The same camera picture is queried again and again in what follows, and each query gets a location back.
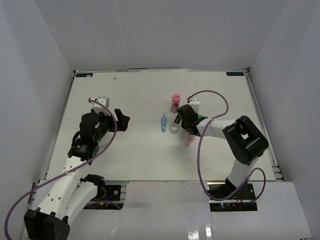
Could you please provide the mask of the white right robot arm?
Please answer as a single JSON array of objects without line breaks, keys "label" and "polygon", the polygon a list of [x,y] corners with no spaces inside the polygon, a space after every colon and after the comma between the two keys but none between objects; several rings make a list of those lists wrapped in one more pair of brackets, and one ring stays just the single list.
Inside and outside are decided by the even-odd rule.
[{"label": "white right robot arm", "polygon": [[[245,115],[235,120],[219,120],[216,116],[213,118],[198,117],[196,111],[189,104],[179,107],[177,114],[181,120],[181,127],[191,135],[199,137],[196,155],[197,173],[201,187],[209,199],[214,201],[224,201],[230,198],[236,200],[242,196],[244,186],[254,171],[262,170],[255,167],[255,164],[269,148],[267,138]],[[226,140],[235,157],[231,172],[225,179],[226,195],[221,198],[210,194],[202,178],[200,156],[205,137]]]}]

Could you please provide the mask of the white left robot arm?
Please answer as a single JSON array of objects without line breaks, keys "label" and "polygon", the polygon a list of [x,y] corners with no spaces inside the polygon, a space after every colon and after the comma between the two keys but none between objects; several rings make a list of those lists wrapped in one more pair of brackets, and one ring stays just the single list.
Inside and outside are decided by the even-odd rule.
[{"label": "white left robot arm", "polygon": [[89,160],[96,157],[99,142],[108,132],[124,132],[128,128],[129,116],[120,109],[114,110],[114,121],[104,109],[92,108],[81,117],[79,131],[72,139],[71,148],[62,170],[62,176],[35,210],[24,215],[28,238],[31,240],[66,240],[71,224],[92,199],[105,196],[105,179],[96,174],[87,174]]}]

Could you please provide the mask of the clear tape roll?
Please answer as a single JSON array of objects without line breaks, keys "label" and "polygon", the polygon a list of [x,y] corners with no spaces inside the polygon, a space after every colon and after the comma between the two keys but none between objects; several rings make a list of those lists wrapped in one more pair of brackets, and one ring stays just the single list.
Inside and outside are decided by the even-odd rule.
[{"label": "clear tape roll", "polygon": [[179,132],[179,125],[175,122],[169,125],[169,131],[172,134],[177,134]]}]

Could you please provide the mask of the green black highlighter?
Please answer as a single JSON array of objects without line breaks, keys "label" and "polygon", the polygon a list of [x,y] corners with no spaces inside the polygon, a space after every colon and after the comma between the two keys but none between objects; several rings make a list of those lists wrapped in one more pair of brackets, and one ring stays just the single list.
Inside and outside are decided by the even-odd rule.
[{"label": "green black highlighter", "polygon": [[207,119],[207,117],[199,114],[199,115],[198,115],[198,119]]}]

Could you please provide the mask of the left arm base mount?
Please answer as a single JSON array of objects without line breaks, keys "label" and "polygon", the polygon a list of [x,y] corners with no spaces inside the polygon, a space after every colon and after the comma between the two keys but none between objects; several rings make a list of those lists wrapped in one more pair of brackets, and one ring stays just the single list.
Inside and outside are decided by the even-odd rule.
[{"label": "left arm base mount", "polygon": [[105,185],[98,189],[97,195],[84,207],[85,210],[121,210],[121,185]]}]

